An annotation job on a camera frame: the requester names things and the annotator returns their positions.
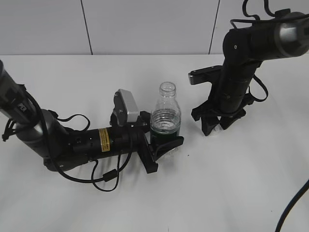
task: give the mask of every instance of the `wire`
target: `wire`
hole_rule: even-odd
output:
[[[22,131],[28,130],[30,128],[33,128],[37,123],[38,123],[38,119],[35,118],[32,120],[32,122],[26,126],[23,126],[22,128],[14,128],[16,121],[9,119],[6,123],[5,129],[4,129],[4,133],[2,135],[2,139],[3,141],[7,141],[9,139],[10,136],[15,135],[17,133],[20,133]]]
[[[264,0],[264,9],[266,11],[266,14],[268,14],[271,17],[275,17],[276,15],[274,13],[272,13],[269,9],[269,1],[268,0]]]
[[[114,190],[117,188],[118,183],[119,183],[119,173],[120,173],[120,168],[119,168],[119,166],[120,166],[120,158],[121,158],[121,151],[119,152],[119,155],[118,155],[118,161],[117,161],[117,179],[116,179],[116,183],[115,183],[114,188],[112,188],[112,189],[102,189],[102,188],[100,188],[99,186],[97,186],[95,182],[93,182],[92,184],[93,184],[94,187],[96,187],[96,189],[98,189],[98,190],[100,190],[100,191],[102,191],[102,192],[111,192],[111,191],[114,191]],[[97,166],[98,166],[98,160],[97,160],[97,159],[95,160],[95,162],[96,162],[96,164],[95,164],[95,166],[93,167],[92,173],[91,173],[91,180],[93,180],[93,176],[94,176],[94,174],[95,174],[95,170],[96,170],[96,168],[97,168]]]
[[[298,193],[291,199],[289,204],[286,206],[284,212],[282,213],[279,222],[277,224],[275,232],[279,232],[284,223],[284,220],[288,216],[289,212],[293,208],[293,206],[297,203],[297,201],[308,191],[309,189],[309,180],[304,184],[304,186],[298,191]]]
[[[42,131],[43,131],[43,137],[44,137],[44,141],[46,143],[46,147],[47,147],[47,151],[49,154],[49,158],[52,162],[52,164],[54,165],[55,169],[59,172],[60,175],[62,175],[64,178],[74,181],[74,182],[79,182],[79,183],[96,183],[96,182],[100,182],[104,180],[104,177],[99,178],[99,179],[94,179],[94,180],[84,180],[84,179],[78,179],[72,176],[69,176],[67,174],[65,174],[61,168],[59,167],[59,165],[57,164],[57,162],[55,161],[54,157],[53,157],[53,153],[51,152],[51,147],[50,147],[50,143],[49,143],[49,138],[48,138],[48,130],[47,130],[47,126],[46,126],[46,122],[45,122],[45,118],[42,112],[42,109],[40,108],[39,104],[36,102],[36,100],[27,92],[26,92],[26,96],[29,98],[29,100],[32,102],[32,104],[34,105],[37,114],[39,116],[39,119],[41,121],[41,127],[42,127]]]
[[[59,174],[62,175],[64,178],[68,179],[68,180],[71,180],[71,181],[74,181],[74,182],[79,182],[79,183],[92,183],[92,184],[94,184],[96,182],[105,181],[104,177],[101,177],[101,178],[98,178],[98,179],[91,178],[90,180],[78,179],[78,178],[75,178],[75,177],[72,177],[72,176],[65,174],[61,170],[61,168],[59,167],[59,165],[55,161],[55,159],[52,155],[52,152],[51,152],[51,147],[50,147],[49,138],[48,138],[48,130],[47,130],[47,126],[46,126],[46,122],[45,122],[43,112],[42,112],[39,104],[35,101],[35,99],[27,91],[25,91],[25,92],[26,92],[26,96],[29,98],[29,100],[32,102],[32,104],[36,108],[37,114],[38,114],[39,119],[41,121],[43,136],[44,136],[44,140],[45,140],[45,143],[46,143],[46,147],[47,147],[47,150],[48,150],[50,160],[51,160],[52,164],[54,165],[55,169],[59,172]],[[125,168],[125,166],[127,165],[127,163],[129,162],[129,159],[130,159],[132,151],[133,151],[133,140],[132,140],[132,136],[131,136],[130,133],[129,133],[129,137],[130,137],[130,152],[127,156],[125,163],[122,165],[121,170],[123,170]],[[120,172],[119,165],[117,165],[117,176],[118,176],[117,178],[118,179],[119,179],[119,172]]]
[[[131,134],[129,128],[128,128],[128,133],[129,133],[129,138],[130,138],[130,150],[129,150],[129,153],[128,153],[127,157],[126,157],[126,161],[123,163],[123,165],[122,165],[121,168],[119,169],[120,172],[121,172],[121,171],[127,166],[127,164],[129,163],[130,158],[131,158],[131,155],[132,155],[132,152],[133,152],[133,137],[132,137],[132,134]]]
[[[250,17],[253,17],[255,18],[255,20],[261,20],[260,16],[258,16],[257,14],[253,14],[253,15],[249,15],[248,12],[247,12],[247,4],[248,4],[248,1],[249,0],[244,0],[243,1],[243,4],[242,4],[242,13],[244,16],[250,18]]]
[[[59,122],[68,122],[68,121],[70,121],[70,120],[72,120],[74,117],[76,117],[76,116],[82,116],[83,118],[85,118],[86,120],[87,120],[87,126],[84,128],[84,129],[82,129],[82,130],[78,130],[78,131],[86,131],[86,130],[88,130],[89,129],[89,127],[90,127],[90,120],[85,116],[85,115],[82,115],[82,114],[75,114],[75,115],[72,115],[72,116],[70,116],[70,117],[68,117],[68,118],[64,118],[64,119],[62,119],[62,118],[59,118],[59,115],[55,112],[55,111],[52,111],[52,110],[48,110],[50,113],[52,113],[52,115],[54,116],[54,118],[55,119],[57,119]]]
[[[255,96],[253,96],[251,91],[250,91],[250,86],[249,86],[249,94],[251,94],[251,96],[253,97],[253,99],[256,102],[264,102],[264,101],[266,101],[266,99],[268,98],[268,95],[269,95],[267,87],[264,85],[264,83],[261,81],[261,79],[259,79],[256,75],[253,75],[253,79],[254,79],[254,81],[256,81],[260,85],[260,87],[262,87],[262,89],[264,90],[264,92],[266,94],[266,97],[264,99],[258,99]]]
[[[300,16],[295,16],[291,18],[281,18],[281,19],[270,19],[270,20],[251,20],[251,19],[232,19],[230,23],[233,25],[234,28],[235,23],[254,23],[254,24],[264,24],[264,23],[288,23],[294,20],[309,18],[309,14],[304,14]]]

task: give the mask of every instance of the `green liquid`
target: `green liquid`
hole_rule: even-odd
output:
[[[179,136],[179,130],[180,128],[171,134],[161,134],[154,130],[150,130],[150,143],[156,146],[159,146],[161,144],[168,143],[175,139],[177,136]]]

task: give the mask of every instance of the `white tabletop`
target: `white tabletop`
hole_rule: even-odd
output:
[[[268,87],[268,100],[247,106],[244,118],[209,137],[190,114],[206,100],[210,84],[191,86],[187,74],[221,65],[221,55],[0,59],[42,108],[61,118],[85,114],[91,129],[109,126],[119,88],[133,93],[140,110],[151,111],[160,83],[172,81],[185,137],[183,146],[159,159],[157,173],[147,174],[133,154],[111,193],[48,171],[15,136],[0,142],[1,232],[272,232],[309,177],[309,55],[266,61],[257,75]],[[252,86],[262,98],[260,87]],[[1,132],[6,120],[0,115]],[[85,122],[77,118],[66,125],[81,129]],[[97,176],[114,168],[116,160],[101,160]],[[89,178],[93,165],[68,174]],[[282,231],[308,231],[308,217],[306,194]]]

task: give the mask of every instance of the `water bottle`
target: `water bottle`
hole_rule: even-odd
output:
[[[176,101],[176,86],[172,82],[163,82],[159,89],[159,99],[150,118],[151,144],[167,143],[179,135],[181,111]]]

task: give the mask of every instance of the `label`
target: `label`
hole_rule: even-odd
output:
[[[107,129],[103,128],[103,129],[99,129],[98,131],[100,133],[102,152],[110,151],[111,145],[110,145],[110,138],[108,136]]]

